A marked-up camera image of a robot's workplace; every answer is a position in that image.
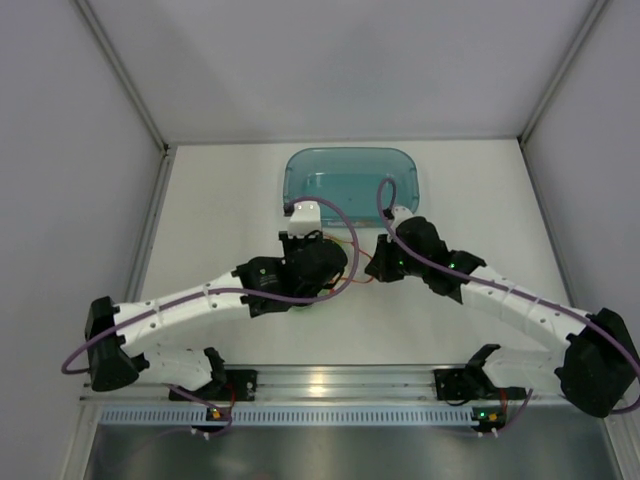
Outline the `clear zip bag orange seal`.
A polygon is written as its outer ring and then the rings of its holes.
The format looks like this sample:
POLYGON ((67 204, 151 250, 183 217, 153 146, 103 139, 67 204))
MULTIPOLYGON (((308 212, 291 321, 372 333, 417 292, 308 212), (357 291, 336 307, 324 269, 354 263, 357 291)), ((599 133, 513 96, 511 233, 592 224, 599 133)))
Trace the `clear zip bag orange seal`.
POLYGON ((355 244, 352 240, 340 238, 332 234, 325 234, 324 237, 341 247, 341 249, 347 255, 348 263, 346 271, 341 275, 335 277, 328 288, 324 288, 320 291, 320 297, 330 296, 334 294, 339 287, 347 282, 347 279, 351 275, 352 271, 355 271, 355 275, 352 281, 349 283, 350 286, 367 285, 373 282, 374 278, 364 272, 366 264, 373 259, 372 254, 367 252, 362 246, 356 249, 355 244))

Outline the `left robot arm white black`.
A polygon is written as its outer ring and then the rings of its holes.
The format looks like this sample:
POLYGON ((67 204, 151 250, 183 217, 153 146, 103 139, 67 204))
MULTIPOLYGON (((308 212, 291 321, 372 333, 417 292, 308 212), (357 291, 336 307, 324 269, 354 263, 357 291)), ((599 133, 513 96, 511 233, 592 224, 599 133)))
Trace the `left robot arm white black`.
POLYGON ((136 382, 168 384, 215 399, 228 383, 224 361, 203 339, 217 322, 242 321, 306 305, 345 273, 341 246, 313 231, 280 235, 280 257, 255 257, 202 286, 139 303, 92 302, 85 327, 90 385, 110 392, 136 382))

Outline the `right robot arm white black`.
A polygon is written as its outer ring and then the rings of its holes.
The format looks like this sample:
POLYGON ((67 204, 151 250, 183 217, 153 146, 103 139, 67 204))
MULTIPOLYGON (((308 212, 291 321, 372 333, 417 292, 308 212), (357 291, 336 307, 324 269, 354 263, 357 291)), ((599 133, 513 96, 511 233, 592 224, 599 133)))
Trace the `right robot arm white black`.
POLYGON ((500 388, 557 394, 582 412, 605 418, 639 376, 639 355, 622 317, 563 306, 525 290, 486 262, 451 250, 435 226, 404 207, 384 210, 365 271, 380 283, 420 279, 434 294, 496 318, 541 350, 487 344, 465 366, 468 388, 480 397, 500 388))

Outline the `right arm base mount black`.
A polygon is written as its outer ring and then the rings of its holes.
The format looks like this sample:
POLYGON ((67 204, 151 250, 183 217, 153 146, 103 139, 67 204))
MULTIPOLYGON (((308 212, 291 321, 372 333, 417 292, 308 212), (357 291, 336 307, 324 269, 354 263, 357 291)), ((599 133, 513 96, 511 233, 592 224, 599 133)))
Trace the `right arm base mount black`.
POLYGON ((496 388, 481 370, 469 367, 436 369, 433 374, 439 400, 468 402, 490 400, 496 395, 496 388))

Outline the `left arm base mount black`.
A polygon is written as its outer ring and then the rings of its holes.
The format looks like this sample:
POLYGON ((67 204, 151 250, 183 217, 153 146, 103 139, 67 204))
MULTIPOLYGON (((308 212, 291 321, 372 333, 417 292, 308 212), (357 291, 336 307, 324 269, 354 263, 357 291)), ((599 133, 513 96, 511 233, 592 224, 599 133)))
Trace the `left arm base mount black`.
POLYGON ((253 369, 231 369, 216 376, 205 386, 189 391, 189 394, 210 403, 235 399, 240 402, 253 402, 256 397, 258 372, 253 369))

